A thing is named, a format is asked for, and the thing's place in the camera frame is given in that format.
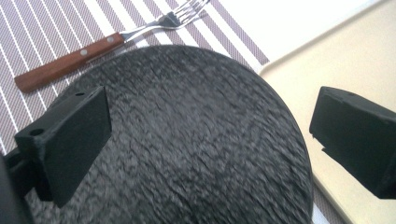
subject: brown handle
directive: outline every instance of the brown handle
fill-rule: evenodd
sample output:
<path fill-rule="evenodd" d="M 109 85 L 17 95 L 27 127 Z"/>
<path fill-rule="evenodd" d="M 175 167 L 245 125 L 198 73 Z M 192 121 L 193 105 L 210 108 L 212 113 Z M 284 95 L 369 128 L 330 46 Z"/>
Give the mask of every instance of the brown handle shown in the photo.
<path fill-rule="evenodd" d="M 77 70 L 89 60 L 101 54 L 108 53 L 122 45 L 123 42 L 124 39 L 119 33 L 107 36 L 83 49 L 64 55 L 51 63 L 44 64 L 32 71 L 15 77 L 15 83 L 25 93 L 34 91 L 57 78 Z"/>

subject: striped placemat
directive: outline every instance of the striped placemat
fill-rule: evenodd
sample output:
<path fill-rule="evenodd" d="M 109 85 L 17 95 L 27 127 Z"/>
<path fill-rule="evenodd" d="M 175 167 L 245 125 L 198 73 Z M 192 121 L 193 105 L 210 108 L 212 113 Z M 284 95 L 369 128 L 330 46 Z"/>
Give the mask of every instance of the striped placemat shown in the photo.
<path fill-rule="evenodd" d="M 188 45 L 211 49 L 259 72 L 268 63 L 264 52 L 238 25 L 220 0 L 212 0 L 200 19 L 177 31 L 157 30 L 30 94 L 13 78 L 115 32 L 134 29 L 183 4 L 185 0 L 35 0 L 0 2 L 0 148 L 7 154 L 13 136 L 38 119 L 51 102 L 85 70 L 126 50 L 154 45 Z M 328 202 L 316 191 L 314 223 L 328 223 L 320 212 Z M 333 223 L 334 212 L 325 212 Z"/>

